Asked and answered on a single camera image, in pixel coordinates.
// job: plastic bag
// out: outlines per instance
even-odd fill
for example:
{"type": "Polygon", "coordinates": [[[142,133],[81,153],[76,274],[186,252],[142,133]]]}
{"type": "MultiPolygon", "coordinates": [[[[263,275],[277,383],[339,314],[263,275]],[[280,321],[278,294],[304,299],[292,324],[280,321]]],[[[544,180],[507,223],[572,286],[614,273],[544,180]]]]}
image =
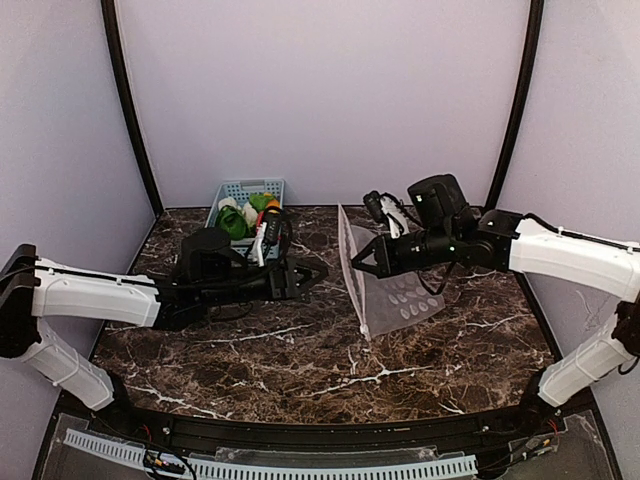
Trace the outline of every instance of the plastic bag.
{"type": "Polygon", "coordinates": [[[351,266],[351,259],[375,236],[366,228],[352,226],[342,206],[338,206],[342,273],[360,320],[360,332],[367,340],[415,325],[444,308],[442,295],[427,292],[413,272],[378,279],[351,266]]]}

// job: white cable tray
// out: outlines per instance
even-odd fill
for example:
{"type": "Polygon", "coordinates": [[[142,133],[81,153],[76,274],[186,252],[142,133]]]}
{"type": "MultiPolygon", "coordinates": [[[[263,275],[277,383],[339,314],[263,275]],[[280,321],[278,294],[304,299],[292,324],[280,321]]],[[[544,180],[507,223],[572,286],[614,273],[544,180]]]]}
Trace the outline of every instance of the white cable tray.
{"type": "MultiPolygon", "coordinates": [[[[136,470],[151,471],[143,466],[144,446],[141,444],[122,443],[72,429],[67,429],[64,444],[136,470]]],[[[168,460],[172,456],[167,454],[164,457],[168,460]]],[[[478,473],[475,455],[362,468],[275,468],[196,458],[186,460],[195,470],[198,480],[444,480],[478,473]]],[[[188,470],[182,475],[162,474],[174,478],[192,478],[188,470]]]]}

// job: black pole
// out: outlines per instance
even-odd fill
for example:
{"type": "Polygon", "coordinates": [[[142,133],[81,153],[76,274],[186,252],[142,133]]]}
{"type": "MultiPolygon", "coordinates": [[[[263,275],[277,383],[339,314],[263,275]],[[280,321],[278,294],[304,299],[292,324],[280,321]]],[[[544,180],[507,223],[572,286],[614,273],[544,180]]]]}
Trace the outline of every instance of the black pole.
{"type": "Polygon", "coordinates": [[[496,208],[504,181],[507,178],[511,156],[513,155],[513,149],[516,145],[516,139],[518,138],[518,130],[520,130],[520,122],[522,122],[522,114],[524,113],[524,107],[527,103],[527,94],[529,93],[529,85],[531,84],[531,76],[533,74],[533,64],[536,59],[536,50],[538,49],[543,9],[544,0],[531,0],[529,23],[527,24],[527,35],[524,41],[524,51],[522,53],[522,62],[520,63],[518,83],[516,84],[516,93],[513,97],[513,105],[511,106],[511,114],[509,115],[507,131],[504,135],[502,150],[498,158],[498,165],[493,174],[489,195],[487,195],[485,210],[496,208]]]}
{"type": "Polygon", "coordinates": [[[153,208],[156,218],[164,212],[162,199],[158,192],[158,186],[153,178],[153,171],[149,163],[147,150],[144,147],[140,124],[136,115],[136,109],[133,104],[133,96],[131,95],[131,87],[129,85],[129,77],[124,63],[124,54],[122,52],[122,43],[120,41],[120,29],[118,28],[118,17],[116,15],[116,7],[114,0],[102,0],[102,18],[104,20],[104,29],[107,34],[107,44],[109,45],[109,55],[111,56],[111,66],[113,68],[113,76],[116,79],[118,95],[120,96],[120,106],[124,114],[124,120],[129,131],[129,140],[133,147],[133,153],[138,163],[140,176],[147,191],[149,202],[153,208]]]}

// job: black frame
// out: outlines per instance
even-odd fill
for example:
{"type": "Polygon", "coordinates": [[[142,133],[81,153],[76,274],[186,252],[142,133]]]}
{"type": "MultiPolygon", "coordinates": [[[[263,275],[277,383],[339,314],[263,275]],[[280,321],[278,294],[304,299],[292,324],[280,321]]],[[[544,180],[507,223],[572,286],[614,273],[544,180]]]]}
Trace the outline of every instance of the black frame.
{"type": "Polygon", "coordinates": [[[513,105],[511,106],[511,114],[509,115],[509,123],[507,131],[504,135],[502,149],[498,157],[498,164],[493,174],[491,188],[487,195],[485,210],[492,210],[498,205],[502,187],[507,178],[513,149],[516,146],[518,131],[520,130],[520,122],[524,114],[524,107],[527,103],[527,95],[529,93],[529,85],[533,76],[533,64],[536,59],[538,50],[538,39],[540,37],[540,28],[542,26],[542,12],[544,10],[544,0],[531,0],[529,8],[529,22],[527,24],[527,33],[524,41],[524,51],[522,52],[522,62],[520,63],[520,73],[518,74],[518,83],[516,84],[516,92],[513,96],[513,105]]]}
{"type": "Polygon", "coordinates": [[[147,197],[153,208],[156,218],[164,212],[160,191],[153,177],[149,156],[144,146],[140,123],[136,114],[136,108],[133,103],[131,94],[131,85],[127,75],[127,67],[124,61],[124,52],[122,51],[122,42],[120,39],[120,29],[118,27],[118,16],[114,0],[102,0],[102,18],[104,20],[104,30],[107,36],[107,45],[109,47],[109,55],[111,57],[111,67],[113,68],[113,76],[118,88],[118,96],[120,97],[120,106],[124,115],[127,131],[129,132],[129,141],[136,157],[138,170],[147,197]]]}
{"type": "MultiPolygon", "coordinates": [[[[142,176],[149,201],[157,218],[164,212],[157,185],[149,163],[140,126],[136,116],[131,89],[128,82],[124,54],[118,29],[114,0],[101,0],[105,31],[109,52],[118,86],[123,114],[129,130],[138,168],[142,176]]],[[[531,83],[544,0],[531,0],[527,34],[522,63],[514,95],[509,123],[505,133],[500,157],[493,177],[485,209],[495,208],[504,185],[511,162],[518,130],[524,113],[527,93],[531,83]]],[[[522,274],[515,274],[555,360],[562,358],[558,344],[553,337],[544,312],[533,293],[528,280],[522,274]]],[[[154,439],[167,447],[186,453],[188,451],[211,452],[217,447],[252,448],[281,451],[362,451],[375,449],[405,448],[437,444],[441,453],[463,450],[468,454],[484,455],[485,458],[500,458],[508,452],[507,442],[517,436],[471,435],[484,425],[499,425],[503,417],[512,415],[514,408],[507,407],[469,415],[435,418],[420,421],[369,424],[369,425],[270,425],[234,421],[208,420],[182,415],[171,415],[152,410],[136,409],[140,418],[148,425],[154,439]],[[170,434],[163,434],[169,428],[170,434]]],[[[570,415],[591,410],[598,424],[605,449],[609,455],[614,478],[622,480],[611,440],[605,428],[598,405],[590,389],[574,397],[563,407],[563,413],[570,415]]],[[[33,479],[42,474],[48,445],[52,440],[58,415],[67,413],[90,419],[90,412],[73,396],[63,392],[54,409],[40,449],[33,479]]],[[[104,431],[99,422],[92,421],[91,428],[104,431]]]]}

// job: red wire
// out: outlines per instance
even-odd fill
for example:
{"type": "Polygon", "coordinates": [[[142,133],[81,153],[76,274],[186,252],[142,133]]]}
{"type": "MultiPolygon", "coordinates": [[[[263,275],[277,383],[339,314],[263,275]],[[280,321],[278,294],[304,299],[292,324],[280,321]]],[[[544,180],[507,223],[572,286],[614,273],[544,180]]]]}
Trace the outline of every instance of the red wire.
{"type": "Polygon", "coordinates": [[[556,437],[558,436],[558,425],[556,425],[556,422],[554,422],[553,420],[549,420],[549,425],[551,425],[551,428],[553,428],[553,431],[555,432],[556,437]]]}
{"type": "Polygon", "coordinates": [[[153,442],[153,437],[151,436],[151,430],[146,425],[142,425],[142,429],[147,432],[147,437],[149,437],[149,441],[153,442]]]}

